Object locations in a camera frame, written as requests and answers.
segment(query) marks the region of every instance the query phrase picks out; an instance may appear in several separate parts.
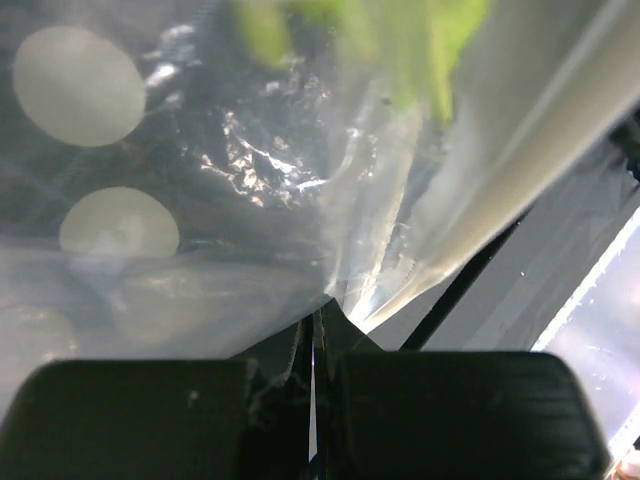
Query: transparent plastic sheet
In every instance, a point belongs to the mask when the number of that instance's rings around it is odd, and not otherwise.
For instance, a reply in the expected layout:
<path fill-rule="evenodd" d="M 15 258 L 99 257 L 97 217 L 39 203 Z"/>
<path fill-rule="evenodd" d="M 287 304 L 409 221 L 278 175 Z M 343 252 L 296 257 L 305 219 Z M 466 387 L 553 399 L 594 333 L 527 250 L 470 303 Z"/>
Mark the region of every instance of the transparent plastic sheet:
<path fill-rule="evenodd" d="M 403 50 L 433 38 L 436 0 L 316 0 L 378 12 L 362 37 L 374 60 L 313 8 L 246 4 L 265 13 L 255 29 L 239 27 L 240 0 L 0 3 L 0 395 L 55 358 L 226 357 L 328 296 L 371 330 L 464 263 L 640 88 L 624 88 L 636 59 L 594 115 L 576 105 L 589 85 L 570 82 L 640 31 L 633 1 L 495 0 L 446 72 L 451 118 L 433 52 Z M 424 87 L 408 97 L 407 66 Z M 553 129 L 566 141 L 531 161 Z"/>
<path fill-rule="evenodd" d="M 532 348 L 562 358 L 573 369 L 614 464 L 640 435 L 639 226 L 636 210 Z"/>
<path fill-rule="evenodd" d="M 423 126 L 382 267 L 349 277 L 354 323 L 371 331 L 457 271 L 635 104 L 622 52 L 638 26 L 637 2 L 493 2 L 452 73 L 452 125 Z"/>

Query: clear plastic film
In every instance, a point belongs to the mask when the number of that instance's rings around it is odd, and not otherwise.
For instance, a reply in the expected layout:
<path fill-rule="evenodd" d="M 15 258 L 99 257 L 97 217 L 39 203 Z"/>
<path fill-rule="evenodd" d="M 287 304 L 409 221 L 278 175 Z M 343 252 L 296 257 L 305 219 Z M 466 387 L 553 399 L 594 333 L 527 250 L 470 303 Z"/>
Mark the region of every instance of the clear plastic film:
<path fill-rule="evenodd" d="M 0 401 L 55 358 L 226 357 L 330 296 L 371 330 L 635 101 L 610 53 L 639 5 L 2 2 Z"/>

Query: white surface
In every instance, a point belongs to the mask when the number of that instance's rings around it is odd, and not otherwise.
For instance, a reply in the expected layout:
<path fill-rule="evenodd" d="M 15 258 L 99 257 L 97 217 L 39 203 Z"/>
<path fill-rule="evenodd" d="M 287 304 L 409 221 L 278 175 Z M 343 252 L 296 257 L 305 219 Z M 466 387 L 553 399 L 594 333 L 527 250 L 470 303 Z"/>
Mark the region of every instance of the white surface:
<path fill-rule="evenodd" d="M 629 452 L 620 463 L 618 471 L 633 478 L 640 478 L 640 452 Z"/>
<path fill-rule="evenodd" d="M 139 190 L 113 187 L 90 193 L 60 226 L 60 247 L 68 253 L 115 258 L 172 256 L 178 226 L 160 202 Z"/>
<path fill-rule="evenodd" d="M 108 40 L 75 27 L 28 37 L 13 65 L 20 106 L 38 127 L 83 147 L 114 143 L 144 116 L 144 81 L 129 56 Z"/>
<path fill-rule="evenodd" d="M 533 346 L 580 380 L 613 460 L 640 436 L 640 210 Z"/>

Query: plastic bag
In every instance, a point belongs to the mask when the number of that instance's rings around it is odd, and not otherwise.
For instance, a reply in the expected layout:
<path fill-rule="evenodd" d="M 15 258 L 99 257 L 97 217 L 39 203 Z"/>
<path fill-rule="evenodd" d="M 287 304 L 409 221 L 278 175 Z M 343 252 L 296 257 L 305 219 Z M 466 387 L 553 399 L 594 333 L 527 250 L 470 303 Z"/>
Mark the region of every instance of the plastic bag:
<path fill-rule="evenodd" d="M 638 93 L 633 60 L 583 121 L 567 80 L 589 35 L 602 60 L 603 32 L 640 31 L 633 1 L 496 0 L 441 58 L 430 33 L 462 0 L 247 1 L 3 3 L 0 392 L 55 358 L 229 356 L 329 296 L 368 331 Z M 564 149 L 531 162 L 518 142 L 549 129 Z"/>

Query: green leaf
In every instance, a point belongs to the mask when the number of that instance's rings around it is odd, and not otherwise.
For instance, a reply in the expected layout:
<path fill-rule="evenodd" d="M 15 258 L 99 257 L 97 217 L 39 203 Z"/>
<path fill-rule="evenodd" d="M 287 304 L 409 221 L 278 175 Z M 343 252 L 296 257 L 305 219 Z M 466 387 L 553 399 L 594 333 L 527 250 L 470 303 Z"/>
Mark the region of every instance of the green leaf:
<path fill-rule="evenodd" d="M 489 0 L 422 0 L 427 31 L 428 95 L 444 126 L 453 116 L 451 72 L 484 20 Z"/>
<path fill-rule="evenodd" d="M 270 67 L 282 67 L 292 46 L 280 6 L 260 0 L 241 0 L 236 5 L 240 31 L 253 55 Z"/>

